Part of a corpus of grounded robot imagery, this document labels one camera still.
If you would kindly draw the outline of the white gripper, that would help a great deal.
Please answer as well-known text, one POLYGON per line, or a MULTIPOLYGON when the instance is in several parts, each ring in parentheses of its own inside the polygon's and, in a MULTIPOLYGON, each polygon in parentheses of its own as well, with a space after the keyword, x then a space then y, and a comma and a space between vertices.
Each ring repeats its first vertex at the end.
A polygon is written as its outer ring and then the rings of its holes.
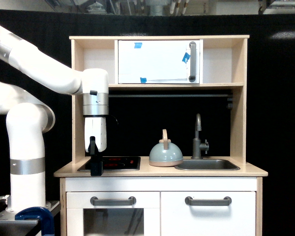
POLYGON ((90 154, 90 175, 102 176, 102 155, 107 148, 105 116, 85 116, 85 151, 90 154))

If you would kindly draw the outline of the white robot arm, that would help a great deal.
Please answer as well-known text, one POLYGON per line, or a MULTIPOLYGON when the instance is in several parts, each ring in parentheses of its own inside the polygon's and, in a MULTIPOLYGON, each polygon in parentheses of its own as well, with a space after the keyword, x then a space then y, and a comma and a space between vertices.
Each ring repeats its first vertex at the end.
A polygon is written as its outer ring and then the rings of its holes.
MULTIPOLYGON (((107 71, 98 68, 74 70, 2 26, 0 59, 52 91, 82 95, 85 150, 98 160, 107 146, 107 71)), ((8 210, 18 213, 30 207, 44 207, 43 134, 54 126, 55 114, 26 90, 0 82, 0 115, 6 116, 9 138, 11 195, 8 210)))

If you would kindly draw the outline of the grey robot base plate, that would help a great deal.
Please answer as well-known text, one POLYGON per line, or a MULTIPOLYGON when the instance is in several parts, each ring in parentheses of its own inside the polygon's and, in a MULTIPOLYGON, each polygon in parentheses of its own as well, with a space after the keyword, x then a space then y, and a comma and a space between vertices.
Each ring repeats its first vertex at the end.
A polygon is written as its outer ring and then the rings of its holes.
POLYGON ((34 206, 26 208, 20 212, 15 212, 11 209, 5 209, 0 212, 0 224, 29 224, 37 225, 40 221, 38 214, 45 212, 56 216, 61 209, 59 201, 50 201, 42 206, 34 206))

